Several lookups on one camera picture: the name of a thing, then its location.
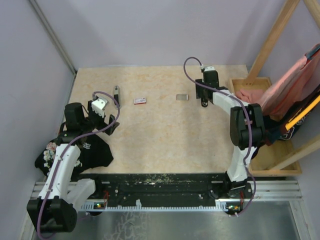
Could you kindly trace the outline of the black silver stapler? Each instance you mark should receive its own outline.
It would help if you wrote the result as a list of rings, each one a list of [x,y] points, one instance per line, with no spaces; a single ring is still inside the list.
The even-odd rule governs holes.
[[[117,101],[117,106],[121,108],[121,94],[120,87],[116,85],[113,89],[113,98]]]

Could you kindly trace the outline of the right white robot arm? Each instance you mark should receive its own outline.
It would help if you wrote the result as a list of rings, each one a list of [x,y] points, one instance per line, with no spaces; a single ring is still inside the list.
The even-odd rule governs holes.
[[[202,70],[202,78],[195,80],[195,90],[202,107],[207,107],[211,102],[230,117],[229,136],[233,144],[231,164],[224,174],[222,185],[213,190],[213,196],[235,198],[247,185],[248,167],[265,136],[261,106],[242,101],[226,87],[221,87],[218,72],[213,67]]]

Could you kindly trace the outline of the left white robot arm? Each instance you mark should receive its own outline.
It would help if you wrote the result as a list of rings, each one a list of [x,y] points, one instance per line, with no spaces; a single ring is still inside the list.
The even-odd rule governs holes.
[[[35,167],[47,176],[38,197],[26,207],[38,234],[72,232],[86,200],[103,195],[104,186],[96,179],[80,179],[73,190],[68,187],[80,173],[107,167],[114,159],[109,145],[93,133],[97,130],[110,136],[119,126],[114,115],[105,122],[107,104],[102,97],[88,101],[87,108],[79,102],[67,104],[58,136],[35,160]]]

